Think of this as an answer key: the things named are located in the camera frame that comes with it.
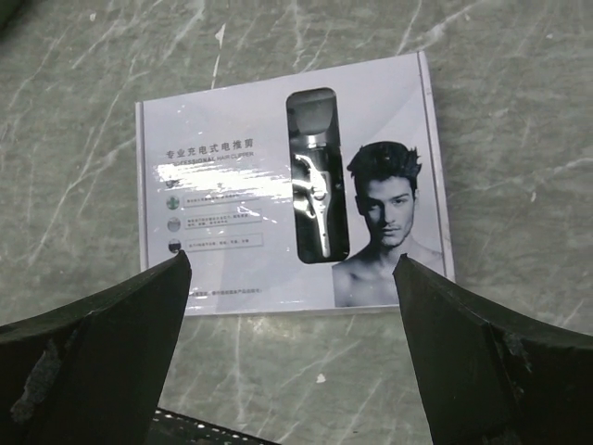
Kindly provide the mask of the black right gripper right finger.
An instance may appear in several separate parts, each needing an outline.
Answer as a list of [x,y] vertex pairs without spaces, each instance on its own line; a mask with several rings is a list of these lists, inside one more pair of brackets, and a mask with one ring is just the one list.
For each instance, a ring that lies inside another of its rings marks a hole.
[[589,444],[592,338],[401,256],[399,307],[435,444]]

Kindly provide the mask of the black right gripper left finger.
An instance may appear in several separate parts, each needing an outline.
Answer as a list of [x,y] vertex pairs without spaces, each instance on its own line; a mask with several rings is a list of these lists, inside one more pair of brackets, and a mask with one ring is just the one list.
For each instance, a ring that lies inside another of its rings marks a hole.
[[109,289],[3,325],[2,443],[144,443],[191,277],[179,251]]

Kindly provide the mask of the white clipper kit box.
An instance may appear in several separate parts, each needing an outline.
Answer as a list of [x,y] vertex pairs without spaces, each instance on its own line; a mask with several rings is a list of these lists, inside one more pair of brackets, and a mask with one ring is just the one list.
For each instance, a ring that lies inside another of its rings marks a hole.
[[[336,94],[349,252],[297,255],[286,100]],[[394,308],[407,256],[453,278],[442,156],[424,52],[141,102],[141,263],[184,251],[187,313]]]

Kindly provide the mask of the black silver hair clipper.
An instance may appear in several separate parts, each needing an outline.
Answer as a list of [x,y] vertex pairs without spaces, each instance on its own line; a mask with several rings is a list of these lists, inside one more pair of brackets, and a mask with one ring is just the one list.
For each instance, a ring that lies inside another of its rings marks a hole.
[[349,252],[336,94],[318,88],[286,100],[297,255],[306,264]]

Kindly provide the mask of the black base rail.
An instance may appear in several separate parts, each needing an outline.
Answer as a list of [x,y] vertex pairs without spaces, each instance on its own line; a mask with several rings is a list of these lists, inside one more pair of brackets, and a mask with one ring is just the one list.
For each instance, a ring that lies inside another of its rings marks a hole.
[[147,445],[275,445],[275,442],[157,408]]

